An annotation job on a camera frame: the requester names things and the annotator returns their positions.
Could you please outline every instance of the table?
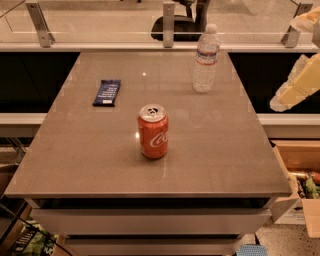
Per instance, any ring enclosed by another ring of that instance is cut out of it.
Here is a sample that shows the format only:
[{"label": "table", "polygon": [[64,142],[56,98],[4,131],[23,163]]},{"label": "table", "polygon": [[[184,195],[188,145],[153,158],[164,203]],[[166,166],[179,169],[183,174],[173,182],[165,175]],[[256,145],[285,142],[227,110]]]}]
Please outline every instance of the table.
[{"label": "table", "polygon": [[[228,53],[211,92],[190,51],[83,52],[5,194],[24,198],[81,255],[232,254],[290,187]],[[115,107],[94,107],[120,79]],[[145,158],[141,107],[167,110],[169,143]]]}]

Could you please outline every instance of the coca-cola can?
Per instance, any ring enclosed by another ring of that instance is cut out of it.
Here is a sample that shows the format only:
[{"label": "coca-cola can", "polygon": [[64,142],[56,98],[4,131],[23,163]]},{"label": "coca-cola can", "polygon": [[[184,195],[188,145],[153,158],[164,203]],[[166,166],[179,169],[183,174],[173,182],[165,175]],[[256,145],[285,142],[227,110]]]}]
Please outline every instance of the coca-cola can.
[{"label": "coca-cola can", "polygon": [[160,158],[168,148],[168,115],[164,107],[148,104],[138,116],[141,152],[149,158]]}]

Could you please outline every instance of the black chair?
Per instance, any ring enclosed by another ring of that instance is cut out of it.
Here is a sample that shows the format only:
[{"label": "black chair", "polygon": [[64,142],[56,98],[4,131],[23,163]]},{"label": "black chair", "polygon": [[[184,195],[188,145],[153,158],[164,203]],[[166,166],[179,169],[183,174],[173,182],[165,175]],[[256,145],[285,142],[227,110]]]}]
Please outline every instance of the black chair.
[{"label": "black chair", "polygon": [[[210,0],[198,0],[196,17],[193,19],[191,5],[196,0],[173,0],[186,7],[186,16],[174,16],[174,41],[198,41],[207,25],[207,10]],[[163,40],[163,17],[156,20],[153,25],[151,36],[153,39]]]}]

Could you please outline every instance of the water bottle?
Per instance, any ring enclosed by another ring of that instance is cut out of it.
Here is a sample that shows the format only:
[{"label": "water bottle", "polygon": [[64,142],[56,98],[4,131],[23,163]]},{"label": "water bottle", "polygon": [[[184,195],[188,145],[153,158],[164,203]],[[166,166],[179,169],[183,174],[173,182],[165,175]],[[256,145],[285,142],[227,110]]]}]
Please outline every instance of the water bottle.
[{"label": "water bottle", "polygon": [[200,93],[211,90],[217,65],[217,53],[220,40],[217,26],[208,24],[205,32],[200,36],[193,74],[193,88]]}]

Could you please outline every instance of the drawer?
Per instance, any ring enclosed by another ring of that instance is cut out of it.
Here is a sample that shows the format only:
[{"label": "drawer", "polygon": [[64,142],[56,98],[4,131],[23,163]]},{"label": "drawer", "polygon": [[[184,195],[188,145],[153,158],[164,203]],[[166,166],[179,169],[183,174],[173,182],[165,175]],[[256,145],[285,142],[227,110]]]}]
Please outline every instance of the drawer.
[{"label": "drawer", "polygon": [[51,233],[78,234],[245,234],[270,217],[268,209],[34,209]]},{"label": "drawer", "polygon": [[240,239],[66,239],[80,255],[233,255]]}]

